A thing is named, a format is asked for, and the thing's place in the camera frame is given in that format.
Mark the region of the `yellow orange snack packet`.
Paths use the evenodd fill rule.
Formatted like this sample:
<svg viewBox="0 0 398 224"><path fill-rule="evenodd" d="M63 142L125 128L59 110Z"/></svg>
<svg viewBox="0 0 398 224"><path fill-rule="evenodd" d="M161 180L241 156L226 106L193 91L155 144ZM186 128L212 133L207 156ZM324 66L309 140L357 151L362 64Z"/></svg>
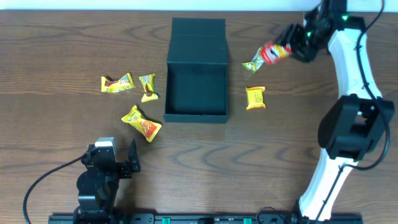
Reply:
<svg viewBox="0 0 398 224"><path fill-rule="evenodd" d="M130 124L139 131L147 142L152 142L162 127L160 123L145 118L137 105L134 105L130 112L121 118L121 121Z"/></svg>

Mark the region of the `red Pringles can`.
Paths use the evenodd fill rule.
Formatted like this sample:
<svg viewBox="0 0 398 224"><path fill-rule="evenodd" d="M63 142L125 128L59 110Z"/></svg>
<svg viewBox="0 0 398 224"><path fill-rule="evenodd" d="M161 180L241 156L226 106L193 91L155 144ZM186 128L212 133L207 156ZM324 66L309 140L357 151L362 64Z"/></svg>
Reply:
<svg viewBox="0 0 398 224"><path fill-rule="evenodd" d="M292 49L289 44L282 46L272 41L264 44L260 51L260 56L269 65L275 64L290 55L292 55Z"/></svg>

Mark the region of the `green yellow snack packet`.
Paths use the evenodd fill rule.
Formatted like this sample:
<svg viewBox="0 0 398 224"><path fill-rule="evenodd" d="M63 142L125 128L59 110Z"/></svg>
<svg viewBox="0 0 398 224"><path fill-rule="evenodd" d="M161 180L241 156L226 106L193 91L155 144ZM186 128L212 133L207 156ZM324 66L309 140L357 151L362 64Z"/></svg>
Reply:
<svg viewBox="0 0 398 224"><path fill-rule="evenodd" d="M243 67L252 73L256 73L264 63L264 59L262 57L262 50L263 46L259 47L255 56L250 62L242 63Z"/></svg>

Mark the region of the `yellow square snack packet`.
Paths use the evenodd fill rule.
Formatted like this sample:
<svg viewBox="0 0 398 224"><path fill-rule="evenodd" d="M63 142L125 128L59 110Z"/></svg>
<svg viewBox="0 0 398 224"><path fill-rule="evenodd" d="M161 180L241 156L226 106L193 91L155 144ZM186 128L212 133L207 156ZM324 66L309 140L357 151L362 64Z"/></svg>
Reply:
<svg viewBox="0 0 398 224"><path fill-rule="evenodd" d="M266 90L265 86L246 87L246 94L248 99L247 110L254 108L266 108L264 103L263 92Z"/></svg>

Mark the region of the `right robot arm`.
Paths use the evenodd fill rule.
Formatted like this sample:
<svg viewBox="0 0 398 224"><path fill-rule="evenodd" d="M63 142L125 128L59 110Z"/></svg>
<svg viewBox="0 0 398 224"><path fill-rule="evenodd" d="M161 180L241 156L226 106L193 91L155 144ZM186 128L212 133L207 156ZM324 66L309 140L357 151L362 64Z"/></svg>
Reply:
<svg viewBox="0 0 398 224"><path fill-rule="evenodd" d="M390 140L394 104L385 100L373 79L366 50L369 26L348 13L346 1L324 0L277 38L292 48L292 56L311 62L326 49L338 81L338 100L320 122L320 157L305 193L286 223L359 223L358 215L334 215L331 210L346 178L380 139Z"/></svg>

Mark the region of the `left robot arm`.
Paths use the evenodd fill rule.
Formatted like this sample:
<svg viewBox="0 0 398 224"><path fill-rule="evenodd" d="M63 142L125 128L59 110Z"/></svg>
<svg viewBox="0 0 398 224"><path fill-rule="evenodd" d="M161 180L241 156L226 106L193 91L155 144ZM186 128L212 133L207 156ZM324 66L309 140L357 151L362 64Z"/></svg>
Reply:
<svg viewBox="0 0 398 224"><path fill-rule="evenodd" d="M113 137L99 138L88 145L80 159L86 167L76 186L79 207L73 212L73 223L124 223L123 215L114 210L114 202L121 179L130 179L141 171L136 142L130 143L127 160L118 162Z"/></svg>

